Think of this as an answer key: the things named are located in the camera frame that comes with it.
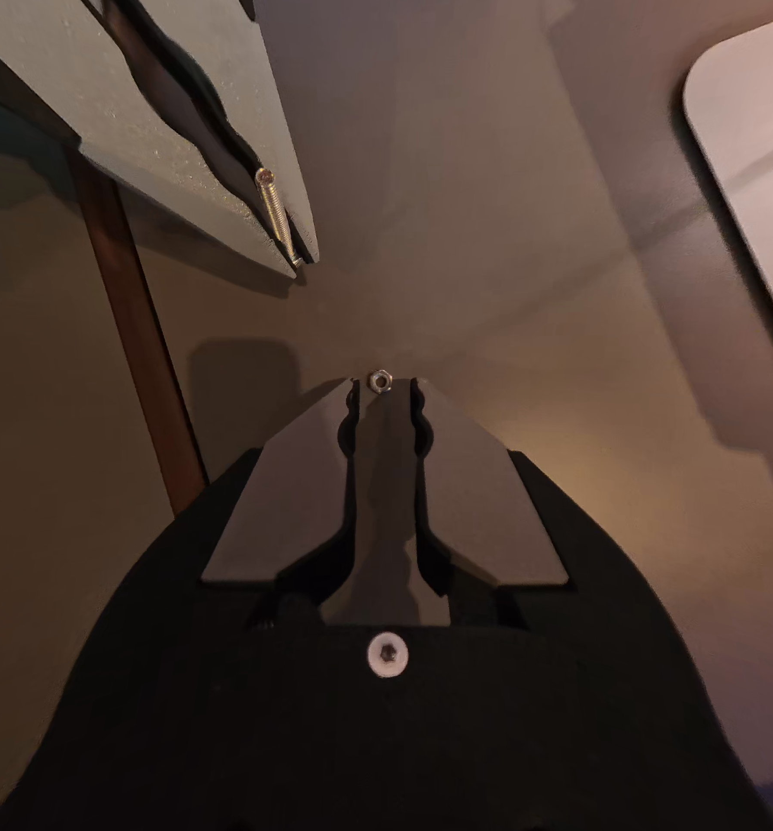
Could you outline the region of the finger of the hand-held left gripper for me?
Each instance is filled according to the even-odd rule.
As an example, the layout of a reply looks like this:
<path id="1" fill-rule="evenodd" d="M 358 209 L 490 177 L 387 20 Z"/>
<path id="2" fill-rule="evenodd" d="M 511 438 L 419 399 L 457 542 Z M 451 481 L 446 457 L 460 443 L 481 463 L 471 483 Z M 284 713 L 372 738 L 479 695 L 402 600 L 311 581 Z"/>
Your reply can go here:
<path id="1" fill-rule="evenodd" d="M 168 137 L 111 37 L 111 2 L 1 1 L 0 63 L 73 133 L 81 157 L 205 234 L 170 210 L 190 205 L 171 164 L 179 139 Z M 296 278 L 290 264 L 260 266 Z"/>
<path id="2" fill-rule="evenodd" d="M 158 119 L 179 139 L 187 222 L 257 264 L 290 264 L 254 181 L 274 172 L 304 264 L 314 220 L 253 2 L 111 2 L 111 37 Z"/>

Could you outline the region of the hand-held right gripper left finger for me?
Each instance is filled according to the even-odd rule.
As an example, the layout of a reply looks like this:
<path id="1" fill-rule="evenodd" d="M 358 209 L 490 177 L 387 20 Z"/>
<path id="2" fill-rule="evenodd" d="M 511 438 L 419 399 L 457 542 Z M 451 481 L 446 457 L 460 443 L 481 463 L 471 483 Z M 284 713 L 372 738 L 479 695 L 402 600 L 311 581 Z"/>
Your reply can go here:
<path id="1" fill-rule="evenodd" d="M 344 380 L 261 449 L 201 574 L 216 588 L 323 604 L 355 560 L 360 383 Z"/>

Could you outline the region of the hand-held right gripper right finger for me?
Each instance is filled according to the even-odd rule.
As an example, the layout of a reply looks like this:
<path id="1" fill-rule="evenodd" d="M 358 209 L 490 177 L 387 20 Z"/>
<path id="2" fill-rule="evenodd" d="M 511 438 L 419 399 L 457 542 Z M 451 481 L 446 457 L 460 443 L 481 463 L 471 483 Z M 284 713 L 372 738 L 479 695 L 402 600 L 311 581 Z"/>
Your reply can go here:
<path id="1" fill-rule="evenodd" d="M 490 589 L 568 584 L 507 447 L 423 378 L 411 422 L 416 556 L 433 591 L 449 594 L 458 573 Z"/>

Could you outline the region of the silver metal bolt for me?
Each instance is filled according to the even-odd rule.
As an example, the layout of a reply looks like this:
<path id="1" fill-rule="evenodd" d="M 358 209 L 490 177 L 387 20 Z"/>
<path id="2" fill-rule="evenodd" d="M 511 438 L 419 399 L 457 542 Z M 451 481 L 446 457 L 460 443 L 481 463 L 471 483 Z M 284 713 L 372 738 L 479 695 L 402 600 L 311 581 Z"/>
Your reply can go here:
<path id="1" fill-rule="evenodd" d="M 282 245 L 293 269 L 297 270 L 304 264 L 304 260 L 298 254 L 298 250 L 294 244 L 288 213 L 277 187 L 276 176 L 270 169 L 261 167 L 256 171 L 254 181 L 257 192 L 259 192 L 263 199 L 274 236 L 278 243 Z"/>

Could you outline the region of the white stand with flat base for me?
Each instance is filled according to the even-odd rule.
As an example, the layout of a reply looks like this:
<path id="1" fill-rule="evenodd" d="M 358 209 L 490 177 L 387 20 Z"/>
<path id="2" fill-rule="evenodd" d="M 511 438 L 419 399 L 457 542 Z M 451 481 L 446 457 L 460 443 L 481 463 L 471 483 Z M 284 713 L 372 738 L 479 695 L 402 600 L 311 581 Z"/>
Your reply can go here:
<path id="1" fill-rule="evenodd" d="M 683 111 L 773 301 L 773 22 L 709 48 Z"/>

